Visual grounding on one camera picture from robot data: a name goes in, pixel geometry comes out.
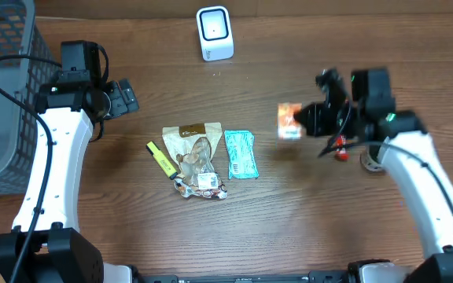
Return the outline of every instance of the wood grain surface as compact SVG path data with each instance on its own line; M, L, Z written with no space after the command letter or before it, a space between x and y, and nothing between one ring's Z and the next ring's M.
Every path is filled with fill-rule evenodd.
M38 16L79 19L193 18L206 6L232 17L453 13L453 0L35 0Z
M353 68L387 66L399 108L423 118L453 181L453 14L237 18L234 57L212 63L201 59L193 19L38 26L57 57L65 40L102 44L111 78L127 77L141 106L109 121L83 164L80 227L106 262L182 276L306 273L371 258L421 262L393 181L367 174L360 149L339 163L316 158L325 139L278 142L276 108L322 101L314 77L324 68L348 77ZM223 201L182 198L145 150L149 141L164 149L162 127L201 122L256 136L257 180L227 180L220 141L213 165L228 188ZM0 233L21 201L0 197Z

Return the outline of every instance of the red object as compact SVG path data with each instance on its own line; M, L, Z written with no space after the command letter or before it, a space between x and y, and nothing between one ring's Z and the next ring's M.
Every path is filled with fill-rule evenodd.
M347 143L347 140L345 139L345 136L343 134L341 134L337 138L335 145L340 146L340 145L345 145L346 143ZM335 152L335 158L339 161L347 161L349 159L349 154L347 153L347 150L345 150L345 149L337 149L337 151Z

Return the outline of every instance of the green light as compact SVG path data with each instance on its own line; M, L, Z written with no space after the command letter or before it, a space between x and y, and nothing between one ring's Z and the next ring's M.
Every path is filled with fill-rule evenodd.
M391 114L387 115L387 117L385 117L385 119L386 119L388 122L393 121L395 118L396 118L396 114L394 114L394 113L391 113Z

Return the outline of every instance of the blue-gray crate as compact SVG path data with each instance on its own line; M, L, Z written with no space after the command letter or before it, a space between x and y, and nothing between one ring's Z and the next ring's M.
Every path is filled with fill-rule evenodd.
M53 59L35 27L32 0L0 0L0 56L28 54ZM0 62L0 86L33 106L39 86L57 67L29 60ZM0 194L24 193L36 149L36 121L0 94Z

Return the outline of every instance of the cable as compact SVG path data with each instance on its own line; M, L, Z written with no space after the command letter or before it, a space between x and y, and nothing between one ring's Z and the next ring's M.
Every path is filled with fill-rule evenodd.
M28 55L6 55L6 56L1 56L0 61L4 60L11 60L11 59L29 59L33 61L41 61L49 64L54 64L58 67L62 67L61 64L52 61L52 60L47 60L39 57L33 57L33 56L28 56ZM36 228L36 224L38 223L38 217L41 214L42 211L42 205L43 205L43 199L45 198L45 190L46 190L46 184L48 183L48 178L50 176L50 167L52 165L52 153L53 153L53 139L52 139L52 133L50 132L50 129L46 125L45 121L39 116L39 114L29 108L26 104L18 101L16 98L12 97L10 94L5 92L1 87L0 87L0 94L2 96L6 97L8 100L22 108L25 112L31 114L31 116L35 117L36 120L42 125L43 129L45 130L46 134L46 140L47 140L47 145L48 145L48 152L46 153L46 165L45 165L45 172L43 174L43 181L41 184L41 189L39 190L39 195L38 195L38 201L36 203L36 207L33 209L34 215L32 216L31 220L31 225L29 226L28 230L28 235L26 236L24 240L24 244L22 245L22 249L20 250L20 253L17 258L17 262L15 263L15 266L13 267L13 272L12 272L12 277L10 278L10 283L14 283L17 280L20 268L22 267L22 262L24 261L24 258L28 254L28 249L29 249L29 244L31 243L31 235L34 232Z
M342 124L341 124L341 127L340 129L338 130L338 132L328 141L328 145L326 145L326 147L324 149L322 149L322 151L320 152L320 154L318 155L318 157L321 157L321 156L324 156L326 154L326 152L335 144L335 142L337 141L338 137L341 136L341 134L344 132L344 129L345 129L345 125L347 124L347 122L350 120L350 117L351 117L351 114L352 114L352 97L351 97L351 94L349 94L349 92L344 88L343 85L341 85L339 83L339 86L340 88L342 89L342 91L344 91L344 94L345 96L347 97L348 99L348 104L349 104L349 110L347 111L347 115L344 119L344 121L342 121Z
M433 171L433 169L431 169L431 167L429 166L429 164L427 162L425 162L424 160L422 160L420 157L416 156L415 154L407 151L406 149L402 149L399 146L390 145L390 144L384 143L382 141L365 141L365 142L364 141L359 141L359 142L354 142L354 143L347 144L347 145L340 145L340 146L331 147L324 154L331 153L331 152L333 152L333 151L335 151L337 149L350 149L350 148L353 148L353 147L356 147L356 146L360 146L360 145L377 145L377 146L381 146L381 147L386 147L388 149L394 149L394 150L396 150L396 151L398 151L400 153L403 153L403 154L409 156L410 158L413 158L413 159L417 160L421 164L421 166L424 167L425 169L427 169L427 171L429 171L429 173L433 176L433 178L436 181L437 185L440 187L440 191L444 195L444 199L447 202L447 206L450 209L450 211L452 213L452 216L453 216L453 204L452 204L452 201L451 201L450 197L448 196L447 190L445 190L443 184L441 183L441 180L438 178L436 173Z
M98 49L99 49L99 51L101 51L102 55L104 55L104 59L106 60L106 68L104 69L104 74L102 74L102 81L104 82L104 84L106 84L106 83L108 83L108 77L109 77L108 54L106 53L106 50L104 49L104 47L102 47L100 44L98 44Z
M100 126L101 128L99 129L99 134L98 134L98 136L97 136L95 139L93 139L93 140L91 140L91 141L88 141L88 142L95 142L95 141L98 141L98 140L100 140L100 139L102 138L102 136L104 135L104 119L102 119L101 121L99 121L99 126Z

